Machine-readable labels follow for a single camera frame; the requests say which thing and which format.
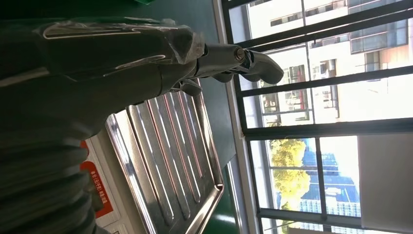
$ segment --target orange label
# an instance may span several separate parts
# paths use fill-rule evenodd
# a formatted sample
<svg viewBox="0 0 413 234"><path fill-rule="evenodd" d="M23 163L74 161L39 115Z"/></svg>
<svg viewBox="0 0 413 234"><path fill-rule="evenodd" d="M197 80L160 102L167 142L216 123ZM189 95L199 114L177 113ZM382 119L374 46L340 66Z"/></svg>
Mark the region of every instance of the orange label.
<svg viewBox="0 0 413 234"><path fill-rule="evenodd" d="M86 142L82 141L80 147L87 149ZM88 185L87 190L92 194L92 204L94 208L98 209L98 211L96 211L96 218L112 212L112 204L109 200L108 194L106 193L105 187L103 186L102 179L97 172L95 164L91 161L85 161L80 164L80 169L88 170L91 177L91 182L90 185Z"/></svg>

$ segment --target stainless steel tray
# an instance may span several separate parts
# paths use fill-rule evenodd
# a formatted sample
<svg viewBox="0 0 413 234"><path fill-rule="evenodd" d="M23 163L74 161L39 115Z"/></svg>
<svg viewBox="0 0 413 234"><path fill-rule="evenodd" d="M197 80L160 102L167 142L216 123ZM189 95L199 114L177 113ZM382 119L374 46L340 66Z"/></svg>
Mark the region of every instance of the stainless steel tray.
<svg viewBox="0 0 413 234"><path fill-rule="evenodd" d="M107 130L146 232L201 233L224 191L202 96L129 106Z"/></svg>

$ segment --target metal bolt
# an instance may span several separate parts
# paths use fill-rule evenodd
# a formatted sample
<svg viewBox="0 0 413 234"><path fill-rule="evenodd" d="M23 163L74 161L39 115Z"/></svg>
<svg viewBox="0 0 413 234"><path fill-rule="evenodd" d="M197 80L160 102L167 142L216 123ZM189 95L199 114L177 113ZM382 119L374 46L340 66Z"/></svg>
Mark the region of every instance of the metal bolt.
<svg viewBox="0 0 413 234"><path fill-rule="evenodd" d="M237 50L235 50L235 59L237 61L242 61L245 58L245 52L244 49L242 48L238 48Z"/></svg>

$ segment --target red sign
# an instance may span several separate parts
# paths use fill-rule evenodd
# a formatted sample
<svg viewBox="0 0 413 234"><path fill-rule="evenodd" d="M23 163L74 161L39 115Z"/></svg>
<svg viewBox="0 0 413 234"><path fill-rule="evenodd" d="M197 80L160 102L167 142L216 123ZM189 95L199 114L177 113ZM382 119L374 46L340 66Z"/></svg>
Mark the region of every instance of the red sign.
<svg viewBox="0 0 413 234"><path fill-rule="evenodd" d="M82 141L80 147L87 149L87 145L84 141ZM91 180L93 181L94 188L95 188L89 192L91 192L92 194L92 199L100 199L101 204L103 206L103 208L100 207L100 210L96 212L96 218L102 217L112 212L113 208L112 208L111 202L109 201L108 194L106 193L105 187L103 186L103 183L102 183L102 179L100 178L99 173L97 172L95 164L91 161L85 161L80 165L80 169L89 171Z"/></svg>

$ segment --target tree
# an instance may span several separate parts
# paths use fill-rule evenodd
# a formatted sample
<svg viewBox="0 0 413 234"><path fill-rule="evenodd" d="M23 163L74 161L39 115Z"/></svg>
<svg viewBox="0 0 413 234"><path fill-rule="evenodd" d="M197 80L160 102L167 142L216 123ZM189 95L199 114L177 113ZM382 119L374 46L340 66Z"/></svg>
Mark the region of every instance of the tree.
<svg viewBox="0 0 413 234"><path fill-rule="evenodd" d="M299 139L273 140L271 162L275 167L301 167L305 144Z"/></svg>
<svg viewBox="0 0 413 234"><path fill-rule="evenodd" d="M275 167L301 167L305 144L299 139L280 139L270 143ZM276 189L290 208L297 210L300 198L310 190L310 176L304 170L274 170Z"/></svg>

